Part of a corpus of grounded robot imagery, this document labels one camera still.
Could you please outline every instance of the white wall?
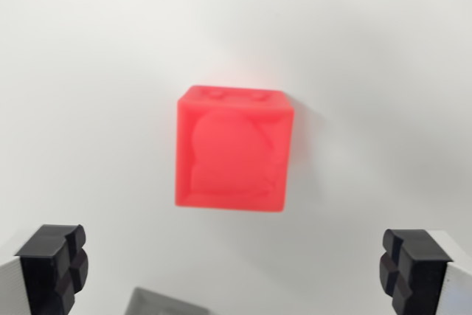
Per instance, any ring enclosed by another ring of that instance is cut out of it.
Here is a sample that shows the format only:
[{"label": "white wall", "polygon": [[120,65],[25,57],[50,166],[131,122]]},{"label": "white wall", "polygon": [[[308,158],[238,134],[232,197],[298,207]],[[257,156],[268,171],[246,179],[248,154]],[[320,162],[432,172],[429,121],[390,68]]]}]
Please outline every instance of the white wall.
[{"label": "white wall", "polygon": [[[123,314],[135,285],[218,315],[393,314],[386,228],[472,252],[471,21],[471,0],[0,0],[0,240],[84,225],[74,315]],[[174,207],[194,83],[291,96],[284,213]]]}]

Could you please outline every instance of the cube face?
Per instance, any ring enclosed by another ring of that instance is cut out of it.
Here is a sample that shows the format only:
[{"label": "cube face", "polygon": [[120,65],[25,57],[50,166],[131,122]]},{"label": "cube face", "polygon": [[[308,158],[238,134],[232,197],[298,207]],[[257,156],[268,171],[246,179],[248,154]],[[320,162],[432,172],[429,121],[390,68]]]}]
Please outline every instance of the cube face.
[{"label": "cube face", "polygon": [[283,210],[293,118],[281,91],[190,88],[178,102],[177,205]]}]

